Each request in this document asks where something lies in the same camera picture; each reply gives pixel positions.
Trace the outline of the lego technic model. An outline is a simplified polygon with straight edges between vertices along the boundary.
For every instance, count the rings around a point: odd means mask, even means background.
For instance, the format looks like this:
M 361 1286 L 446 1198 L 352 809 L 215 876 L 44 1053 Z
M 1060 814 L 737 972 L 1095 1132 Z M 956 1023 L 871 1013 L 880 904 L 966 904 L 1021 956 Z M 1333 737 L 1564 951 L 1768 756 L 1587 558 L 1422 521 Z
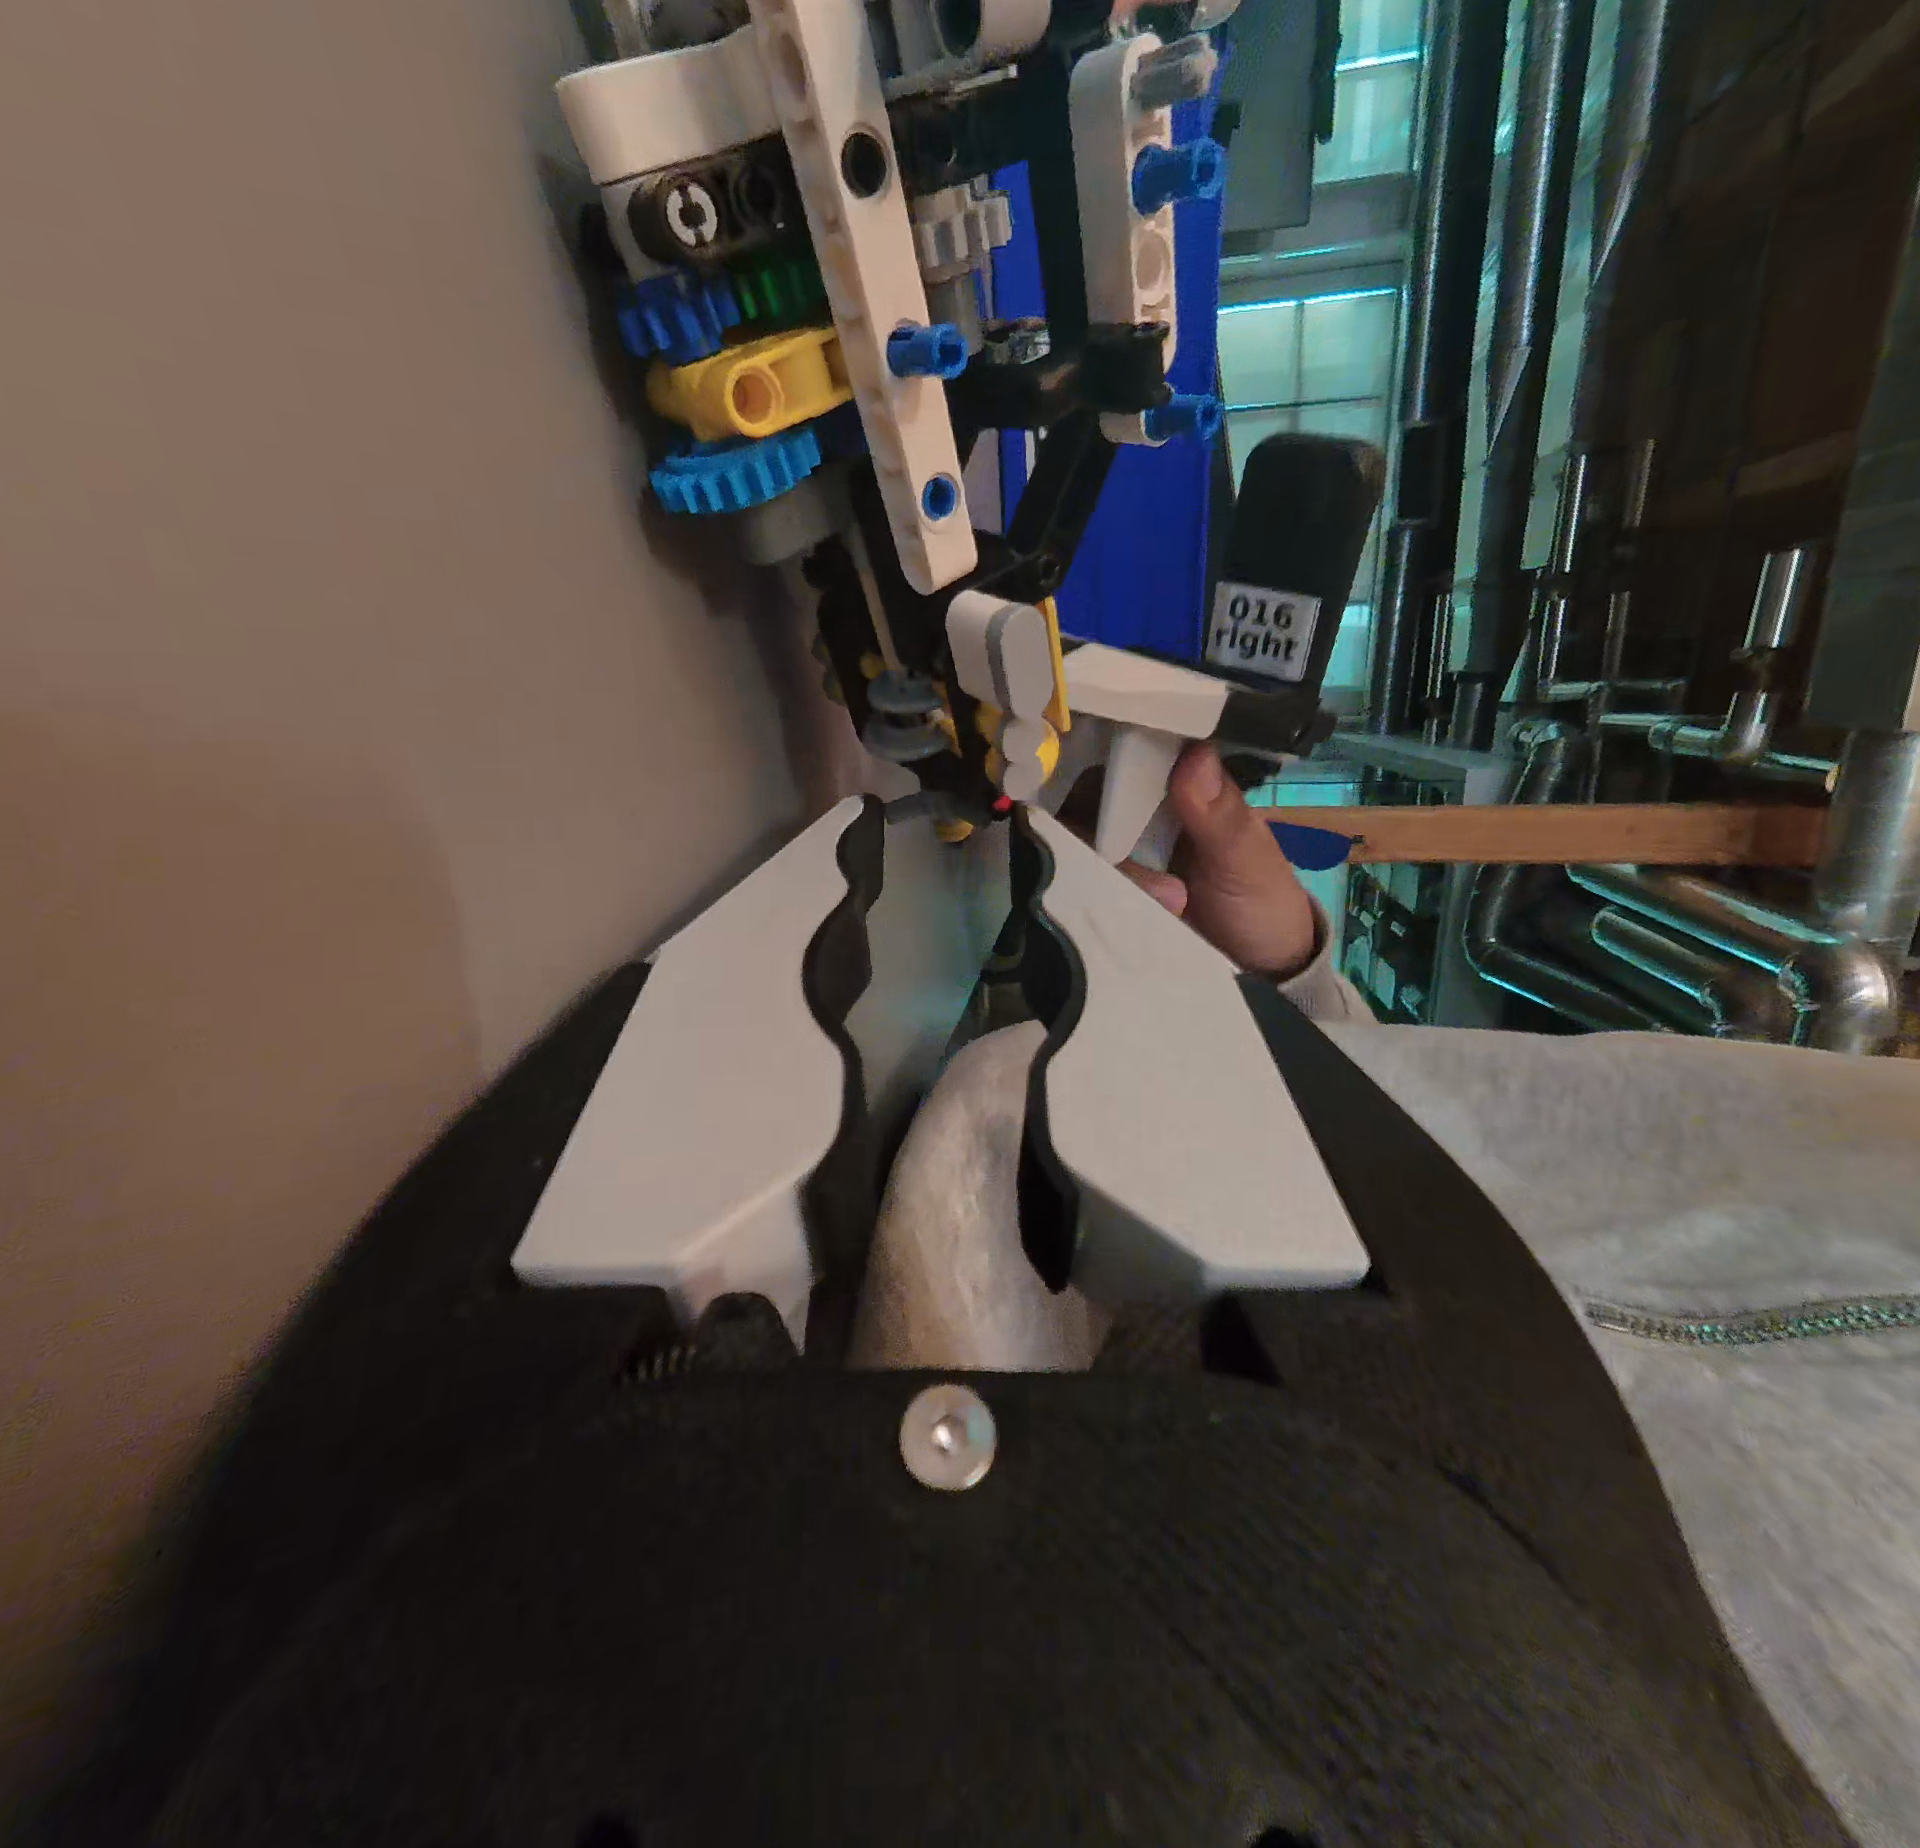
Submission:
M 1180 139 L 1244 0 L 599 0 L 557 84 L 660 425 L 650 492 L 798 560 L 830 699 L 948 844 L 1034 805 L 1077 702 L 1056 593 L 1172 379 Z

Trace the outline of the steel pipe frame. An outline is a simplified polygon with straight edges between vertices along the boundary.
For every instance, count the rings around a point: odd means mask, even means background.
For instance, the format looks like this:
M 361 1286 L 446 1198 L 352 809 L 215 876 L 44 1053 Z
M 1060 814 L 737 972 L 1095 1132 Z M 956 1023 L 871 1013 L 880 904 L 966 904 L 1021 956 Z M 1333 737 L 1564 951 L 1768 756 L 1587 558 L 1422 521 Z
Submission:
M 1916 1037 L 1918 0 L 1427 0 L 1385 805 L 1814 805 L 1809 868 L 1366 864 L 1453 1025 Z

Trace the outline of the person's right hand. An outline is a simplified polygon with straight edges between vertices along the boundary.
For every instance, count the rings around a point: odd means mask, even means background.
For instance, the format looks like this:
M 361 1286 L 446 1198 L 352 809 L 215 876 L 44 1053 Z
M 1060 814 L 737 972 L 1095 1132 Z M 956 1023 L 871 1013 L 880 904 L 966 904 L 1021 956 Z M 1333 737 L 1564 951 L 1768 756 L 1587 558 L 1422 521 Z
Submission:
M 1214 745 L 1194 745 L 1175 761 L 1166 809 L 1177 827 L 1171 866 L 1126 859 L 1122 874 L 1240 972 L 1285 981 L 1325 962 L 1323 912 Z

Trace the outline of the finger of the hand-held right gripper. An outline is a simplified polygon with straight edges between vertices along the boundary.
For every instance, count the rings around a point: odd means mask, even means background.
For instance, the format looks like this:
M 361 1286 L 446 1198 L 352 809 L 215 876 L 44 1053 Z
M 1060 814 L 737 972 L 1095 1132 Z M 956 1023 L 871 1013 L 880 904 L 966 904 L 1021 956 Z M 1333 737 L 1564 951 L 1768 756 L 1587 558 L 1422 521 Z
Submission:
M 1067 820 L 1071 791 L 1091 774 L 1095 805 L 1081 812 L 1094 851 L 1113 864 L 1166 870 L 1181 840 L 1169 805 L 1177 761 L 1210 746 L 1220 783 L 1230 783 L 1220 741 L 1230 684 L 1098 641 L 1070 647 L 1063 674 L 1070 724 L 1051 779 L 1051 811 Z

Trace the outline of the long wooden beam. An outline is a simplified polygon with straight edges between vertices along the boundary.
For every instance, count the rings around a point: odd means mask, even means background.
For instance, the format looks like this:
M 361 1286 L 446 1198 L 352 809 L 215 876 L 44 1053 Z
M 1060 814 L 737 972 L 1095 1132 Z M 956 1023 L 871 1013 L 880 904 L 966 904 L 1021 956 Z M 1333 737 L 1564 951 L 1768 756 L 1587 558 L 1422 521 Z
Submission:
M 1809 868 L 1831 811 L 1814 805 L 1408 805 L 1266 809 L 1299 868 L 1340 864 Z

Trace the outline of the person's grey fleece jacket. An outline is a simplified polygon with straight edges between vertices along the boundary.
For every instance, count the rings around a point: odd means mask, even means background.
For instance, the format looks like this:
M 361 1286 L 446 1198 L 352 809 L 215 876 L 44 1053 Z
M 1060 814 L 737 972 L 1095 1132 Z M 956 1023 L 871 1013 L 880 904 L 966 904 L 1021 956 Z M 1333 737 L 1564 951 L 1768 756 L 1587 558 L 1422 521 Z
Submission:
M 1333 1025 L 1588 1321 L 1766 1705 L 1862 1844 L 1918 1838 L 1916 1063 Z

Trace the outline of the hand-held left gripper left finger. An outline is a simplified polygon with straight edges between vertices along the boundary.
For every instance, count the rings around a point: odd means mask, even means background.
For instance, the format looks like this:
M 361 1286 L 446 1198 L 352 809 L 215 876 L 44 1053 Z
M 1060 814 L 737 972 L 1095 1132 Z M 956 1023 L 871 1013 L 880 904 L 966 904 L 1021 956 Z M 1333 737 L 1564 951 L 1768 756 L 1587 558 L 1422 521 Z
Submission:
M 865 1117 L 847 1021 L 872 976 L 885 820 L 852 796 L 646 960 L 513 1254 L 522 1284 L 657 1289 L 693 1327 L 760 1294 L 806 1346 L 852 1251 Z

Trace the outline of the blue plastic storage bin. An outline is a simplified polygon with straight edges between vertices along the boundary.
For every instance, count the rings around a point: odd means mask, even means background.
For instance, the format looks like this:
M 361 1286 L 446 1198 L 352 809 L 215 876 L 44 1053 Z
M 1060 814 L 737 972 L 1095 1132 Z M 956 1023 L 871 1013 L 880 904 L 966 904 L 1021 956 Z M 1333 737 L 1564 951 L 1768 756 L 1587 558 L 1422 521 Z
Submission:
M 1220 404 L 1217 306 L 1224 243 L 1229 146 L 1221 90 L 1216 82 L 1230 44 L 1221 25 L 1242 0 L 1095 0 L 1091 37 L 1063 37 L 1047 61 L 1021 65 L 1008 115 L 1012 156 L 994 172 L 1009 195 L 1014 235 L 994 256 L 999 314 L 1042 315 L 1052 348 L 1079 344 L 1087 324 L 1108 314 L 1091 301 L 1124 301 L 1119 289 L 1090 292 L 1081 194 L 1087 175 L 1071 156 L 1070 73 L 1085 57 L 1106 61 L 1126 40 L 1155 34 L 1169 51 L 1197 37 L 1210 54 L 1205 79 L 1172 94 L 1151 133 L 1181 156 L 1210 166 L 1191 172 L 1155 211 L 1171 228 L 1171 339 L 1166 378 L 1180 399 L 1197 399 L 1203 419 L 1166 444 L 1119 444 L 1060 592 L 1066 632 L 1124 650 L 1199 657 L 1211 545 L 1221 539 L 1226 488 L 1214 486 L 1224 457 Z

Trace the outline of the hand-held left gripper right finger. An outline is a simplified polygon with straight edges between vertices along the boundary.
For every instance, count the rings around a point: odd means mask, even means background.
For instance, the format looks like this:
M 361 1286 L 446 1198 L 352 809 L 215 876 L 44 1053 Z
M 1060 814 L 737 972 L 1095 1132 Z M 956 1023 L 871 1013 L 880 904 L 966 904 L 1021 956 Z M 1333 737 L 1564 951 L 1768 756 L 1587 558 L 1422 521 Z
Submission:
M 1360 1284 L 1369 1254 L 1230 962 L 1042 809 L 1012 821 L 1021 1239 L 1052 1291 L 1197 1307 Z

